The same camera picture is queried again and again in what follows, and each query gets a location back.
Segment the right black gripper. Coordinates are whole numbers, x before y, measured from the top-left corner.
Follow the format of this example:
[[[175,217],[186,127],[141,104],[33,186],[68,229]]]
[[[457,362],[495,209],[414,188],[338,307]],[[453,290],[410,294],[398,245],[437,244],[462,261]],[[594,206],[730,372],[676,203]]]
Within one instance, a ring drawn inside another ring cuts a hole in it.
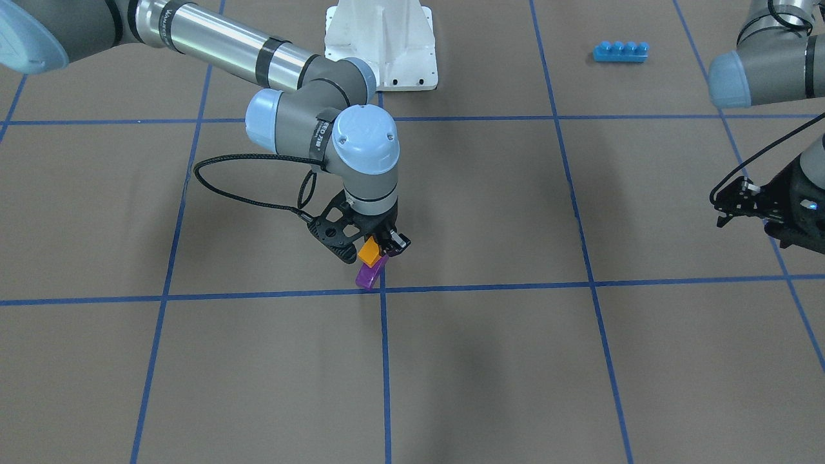
[[[381,235],[383,255],[398,256],[412,244],[406,235],[394,228],[398,216],[398,202],[380,215],[364,215],[349,205],[345,207],[345,213],[349,221],[345,227],[347,238],[357,240],[366,235]]]

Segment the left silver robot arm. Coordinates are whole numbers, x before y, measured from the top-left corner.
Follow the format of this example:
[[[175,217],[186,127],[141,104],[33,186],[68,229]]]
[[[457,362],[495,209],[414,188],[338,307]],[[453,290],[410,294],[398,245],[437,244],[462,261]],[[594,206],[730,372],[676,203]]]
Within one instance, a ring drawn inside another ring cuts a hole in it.
[[[822,1],[753,1],[735,50],[716,57],[709,94],[716,108],[751,108],[819,98],[824,92],[824,43],[814,34]],[[755,217],[782,249],[824,252],[824,149],[818,138],[765,185],[734,168],[709,200],[722,228],[736,217]]]

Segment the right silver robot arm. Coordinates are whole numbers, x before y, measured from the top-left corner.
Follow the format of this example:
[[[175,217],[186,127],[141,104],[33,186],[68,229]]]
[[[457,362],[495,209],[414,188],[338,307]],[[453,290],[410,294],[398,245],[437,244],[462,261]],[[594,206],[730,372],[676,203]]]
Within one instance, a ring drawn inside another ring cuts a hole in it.
[[[313,236],[348,264],[356,261],[354,238],[374,238],[389,256],[409,247],[395,226],[400,140],[392,115],[371,104],[376,82],[366,62],[330,61],[193,1],[3,1],[1,20],[2,64],[23,74],[141,43],[259,85],[245,116],[248,138],[269,159],[342,179],[317,217],[303,198],[291,208]]]

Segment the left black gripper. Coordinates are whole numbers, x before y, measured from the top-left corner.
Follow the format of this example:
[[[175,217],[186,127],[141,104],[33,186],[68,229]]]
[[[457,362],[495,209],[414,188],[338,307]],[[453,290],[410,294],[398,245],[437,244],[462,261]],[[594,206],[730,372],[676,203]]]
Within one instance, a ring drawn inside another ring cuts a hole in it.
[[[763,186],[768,209],[777,209],[776,221],[765,225],[765,232],[780,242],[781,249],[803,247],[824,253],[823,189],[802,171],[801,156],[793,159]],[[758,200],[762,188],[751,179],[734,179],[724,188],[711,191],[711,205],[718,211],[716,227],[723,228],[737,217],[763,219]]]

